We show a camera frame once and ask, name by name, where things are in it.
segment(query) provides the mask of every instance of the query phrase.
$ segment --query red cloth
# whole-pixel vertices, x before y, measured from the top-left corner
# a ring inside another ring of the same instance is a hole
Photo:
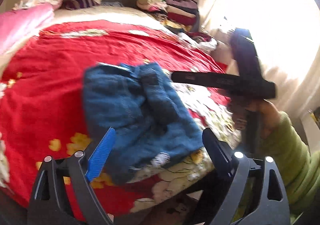
[[[62,32],[86,29],[104,29],[108,35],[60,36]],[[144,31],[149,36],[131,34],[128,30]],[[47,155],[55,159],[70,156],[70,144],[81,137],[85,143],[82,81],[86,68],[97,62],[139,65],[148,59],[168,70],[190,71],[195,66],[203,72],[222,73],[210,56],[184,48],[175,38],[143,26],[108,21],[53,25],[41,32],[39,38],[31,38],[12,58],[2,78],[5,83],[16,80],[5,90],[0,103],[0,132],[10,166],[8,186],[14,192],[9,195],[27,206],[37,162]],[[212,97],[219,104],[228,101],[215,92]],[[160,180],[154,175],[119,187],[101,183],[103,188],[95,189],[95,193],[105,210],[118,216],[129,213],[136,199],[152,197],[151,189]],[[66,188],[75,216],[80,218],[72,188],[70,185]]]
[[[186,32],[186,35],[188,35],[191,39],[199,36],[202,37],[204,41],[211,41],[211,39],[213,38],[204,32]]]
[[[194,25],[196,23],[196,17],[190,18],[173,12],[168,13],[168,19],[177,23],[181,23],[185,26]]]
[[[223,72],[226,72],[228,65],[221,63],[221,62],[218,62],[218,61],[216,63],[223,70]]]

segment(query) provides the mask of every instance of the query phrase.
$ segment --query stack of clothes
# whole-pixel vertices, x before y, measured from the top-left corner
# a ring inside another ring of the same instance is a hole
[[[148,13],[167,15],[165,0],[137,0],[137,6]]]
[[[151,13],[173,33],[198,31],[199,12],[192,0],[137,0],[137,6]]]
[[[199,21],[197,3],[192,0],[166,0],[168,19],[190,32]]]

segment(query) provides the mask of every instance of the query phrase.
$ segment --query bedsheet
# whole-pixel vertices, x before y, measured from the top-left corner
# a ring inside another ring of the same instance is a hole
[[[81,102],[82,77],[84,70],[98,61],[134,66],[156,61],[168,74],[195,69],[222,73],[210,56],[191,51],[175,36],[146,26],[97,20],[42,30],[13,57],[0,84],[4,183],[7,194],[19,204],[27,206],[45,156],[68,157],[90,143]],[[205,87],[173,86],[201,129],[211,127],[232,146],[239,142],[221,106],[227,103],[225,97]],[[119,216],[172,197],[212,169],[202,148],[168,169],[150,163],[123,186],[114,186],[104,171],[91,185],[105,210]],[[69,178],[65,184],[75,216],[81,218]]]
[[[58,9],[54,12],[54,19],[43,23],[38,28],[35,28],[30,33],[21,36],[20,40],[4,54],[0,54],[0,77],[8,65],[12,56],[21,49],[27,41],[33,37],[38,36],[39,31],[54,24],[61,24],[65,22],[81,22],[81,21],[95,21],[106,20],[120,24],[141,25],[154,30],[162,30],[168,34],[172,34],[168,29],[162,26],[152,16],[149,16],[142,11],[128,7],[106,7],[96,6],[86,9],[78,9],[74,11],[66,9]]]

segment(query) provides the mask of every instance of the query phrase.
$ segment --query black clamp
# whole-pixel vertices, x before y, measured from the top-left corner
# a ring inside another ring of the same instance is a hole
[[[91,142],[84,151],[55,160],[45,157],[33,186],[27,225],[110,225],[113,224],[97,199],[90,181],[98,177],[115,142],[110,128],[100,141]],[[72,187],[86,220],[74,218],[63,177],[70,177]]]
[[[247,158],[233,150],[206,128],[203,144],[215,166],[216,184],[206,186],[194,214],[185,225],[290,225],[289,203],[285,186],[273,158]],[[253,178],[252,196],[245,214],[233,221],[248,179]]]

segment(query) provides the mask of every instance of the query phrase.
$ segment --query white curtain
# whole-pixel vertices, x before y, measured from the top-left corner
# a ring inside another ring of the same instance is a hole
[[[215,34],[223,17],[250,30],[273,102],[292,121],[320,106],[320,10],[314,0],[200,0],[202,27]]]

